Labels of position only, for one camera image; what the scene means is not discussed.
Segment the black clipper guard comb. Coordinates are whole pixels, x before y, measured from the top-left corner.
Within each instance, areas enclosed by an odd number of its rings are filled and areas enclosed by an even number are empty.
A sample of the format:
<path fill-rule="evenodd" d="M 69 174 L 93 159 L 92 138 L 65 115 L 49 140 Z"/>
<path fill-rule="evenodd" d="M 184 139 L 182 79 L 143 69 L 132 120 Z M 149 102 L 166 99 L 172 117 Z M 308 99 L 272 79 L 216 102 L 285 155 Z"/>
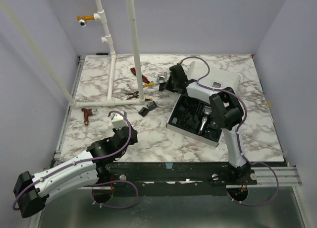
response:
<path fill-rule="evenodd" d="M 147 114 L 149 113 L 148 108 L 146 107 L 142 107 L 139 111 L 138 114 L 142 117 L 145 117 Z"/>

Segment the clear black clipper guard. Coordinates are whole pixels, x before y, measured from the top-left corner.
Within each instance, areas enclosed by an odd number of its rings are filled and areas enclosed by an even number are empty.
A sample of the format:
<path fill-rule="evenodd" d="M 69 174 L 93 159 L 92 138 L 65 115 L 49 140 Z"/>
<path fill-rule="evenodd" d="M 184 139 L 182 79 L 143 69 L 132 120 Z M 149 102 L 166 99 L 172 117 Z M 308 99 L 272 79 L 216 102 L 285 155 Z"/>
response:
<path fill-rule="evenodd" d="M 157 104 L 155 103 L 155 101 L 148 101 L 147 102 L 147 108 L 149 111 L 153 111 L 157 108 Z"/>

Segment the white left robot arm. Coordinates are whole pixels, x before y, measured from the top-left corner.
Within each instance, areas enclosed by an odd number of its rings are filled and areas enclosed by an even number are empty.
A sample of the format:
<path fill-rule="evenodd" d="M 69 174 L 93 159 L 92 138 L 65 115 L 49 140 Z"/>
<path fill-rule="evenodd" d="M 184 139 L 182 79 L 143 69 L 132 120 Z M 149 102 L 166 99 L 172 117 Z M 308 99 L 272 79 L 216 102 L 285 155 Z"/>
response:
<path fill-rule="evenodd" d="M 125 126 L 112 137 L 93 142 L 74 158 L 46 171 L 21 173 L 13 189 L 12 208 L 28 218 L 44 209 L 58 196 L 84 186 L 114 183 L 107 165 L 121 158 L 129 145 L 138 142 L 138 132 Z"/>

